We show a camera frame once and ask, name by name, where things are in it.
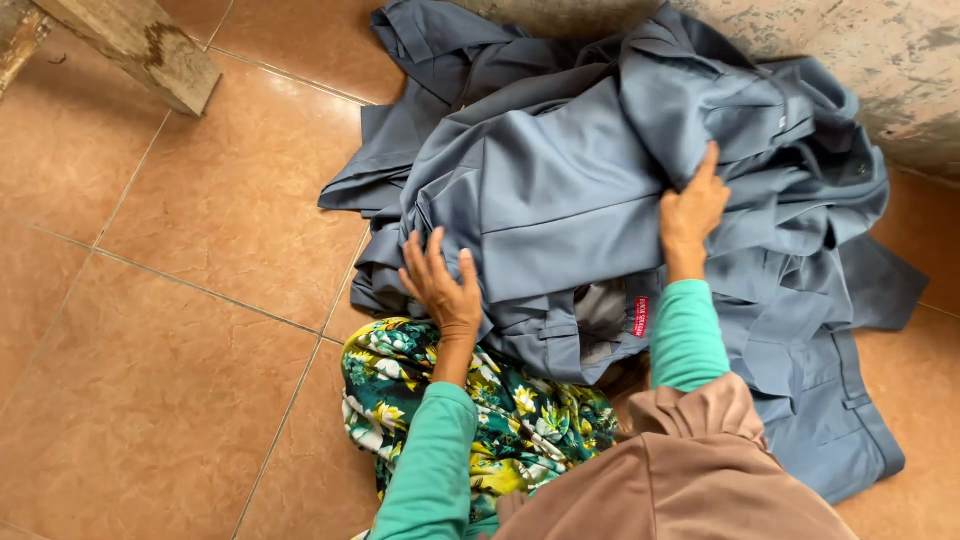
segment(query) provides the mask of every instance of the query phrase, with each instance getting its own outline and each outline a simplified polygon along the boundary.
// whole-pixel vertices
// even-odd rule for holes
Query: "floral fabric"
[[[435,326],[396,317],[367,325],[344,346],[344,422],[353,442],[378,456],[381,500],[439,340]],[[480,347],[466,390],[479,415],[469,459],[471,523],[495,515],[500,495],[533,491],[613,445],[616,418],[600,390],[530,377]]]

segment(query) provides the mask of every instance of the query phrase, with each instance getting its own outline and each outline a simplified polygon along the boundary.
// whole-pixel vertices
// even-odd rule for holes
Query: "pile of clothes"
[[[600,40],[533,38],[434,0],[392,2],[372,29],[406,88],[362,109],[363,147],[319,203],[371,219],[355,306],[425,316],[401,246],[443,226],[454,278],[474,254],[483,346],[591,384],[648,348],[660,195],[716,140],[732,196],[707,281],[773,453],[829,502],[903,468],[851,329],[902,329],[927,279],[866,235],[889,198],[883,157],[816,60],[751,61],[669,4]]]

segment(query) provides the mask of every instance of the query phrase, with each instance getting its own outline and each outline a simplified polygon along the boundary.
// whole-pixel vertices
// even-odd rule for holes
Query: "red label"
[[[634,297],[634,335],[643,337],[647,332],[647,297]]]

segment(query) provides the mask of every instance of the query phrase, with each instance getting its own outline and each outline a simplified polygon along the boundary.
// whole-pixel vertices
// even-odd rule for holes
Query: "wooden leg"
[[[34,0],[179,112],[200,116],[220,69],[155,0]]]
[[[48,21],[30,0],[0,0],[0,98],[50,33]]]

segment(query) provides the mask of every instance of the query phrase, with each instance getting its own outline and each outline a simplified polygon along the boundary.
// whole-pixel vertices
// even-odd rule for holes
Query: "teal long-sleeve shirt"
[[[730,371],[706,282],[684,280],[663,289],[650,340],[651,385],[692,392]],[[448,382],[427,387],[397,459],[393,481],[369,540],[473,540],[490,536],[491,517],[470,524],[469,453],[476,405]]]

